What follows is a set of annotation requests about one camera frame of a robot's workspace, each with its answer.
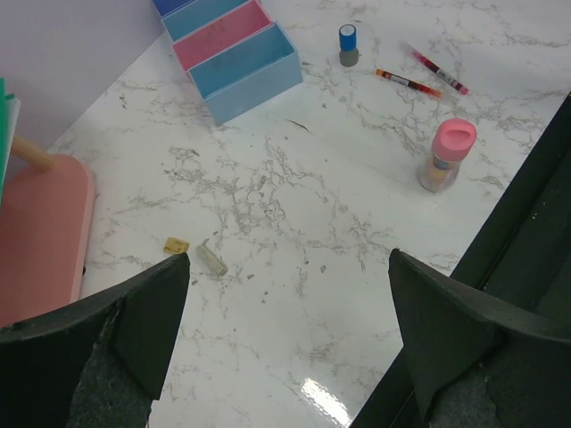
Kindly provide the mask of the pink lid clear jar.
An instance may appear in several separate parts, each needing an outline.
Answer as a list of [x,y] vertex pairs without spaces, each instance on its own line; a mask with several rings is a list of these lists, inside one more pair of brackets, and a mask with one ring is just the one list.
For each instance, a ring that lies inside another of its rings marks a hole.
[[452,186],[476,142],[476,127],[465,119],[447,119],[436,130],[431,151],[418,171],[419,183],[431,193]]

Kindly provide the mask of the blue cap glue bottle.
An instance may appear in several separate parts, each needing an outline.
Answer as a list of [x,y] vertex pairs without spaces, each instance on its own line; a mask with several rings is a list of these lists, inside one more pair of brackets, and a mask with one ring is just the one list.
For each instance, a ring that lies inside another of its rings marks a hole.
[[359,61],[357,48],[357,29],[353,24],[344,24],[338,30],[339,35],[339,61],[344,67],[353,67]]

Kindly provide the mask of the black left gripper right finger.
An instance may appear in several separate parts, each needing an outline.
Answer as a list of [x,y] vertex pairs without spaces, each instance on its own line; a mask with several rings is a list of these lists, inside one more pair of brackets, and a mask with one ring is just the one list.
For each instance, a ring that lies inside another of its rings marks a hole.
[[568,427],[570,326],[520,309],[394,250],[389,278],[423,422]]

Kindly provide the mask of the small yellow eraser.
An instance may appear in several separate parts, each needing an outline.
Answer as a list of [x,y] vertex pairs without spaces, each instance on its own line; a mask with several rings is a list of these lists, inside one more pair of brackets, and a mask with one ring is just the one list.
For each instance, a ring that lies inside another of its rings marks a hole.
[[181,254],[188,251],[190,244],[186,241],[175,237],[169,237],[163,247],[163,250],[169,254]]

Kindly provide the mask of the beige stapler remover piece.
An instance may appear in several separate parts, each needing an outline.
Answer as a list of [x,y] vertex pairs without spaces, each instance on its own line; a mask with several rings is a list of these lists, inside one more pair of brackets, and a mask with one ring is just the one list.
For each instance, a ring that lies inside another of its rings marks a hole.
[[208,239],[204,240],[196,247],[196,253],[204,265],[216,276],[224,276],[228,272],[228,267],[209,246]]

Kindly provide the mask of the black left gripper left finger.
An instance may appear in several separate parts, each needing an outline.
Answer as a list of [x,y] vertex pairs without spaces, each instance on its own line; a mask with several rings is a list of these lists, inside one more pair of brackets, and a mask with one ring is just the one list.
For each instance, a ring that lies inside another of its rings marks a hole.
[[186,305],[173,255],[121,284],[1,330],[3,427],[145,427]]

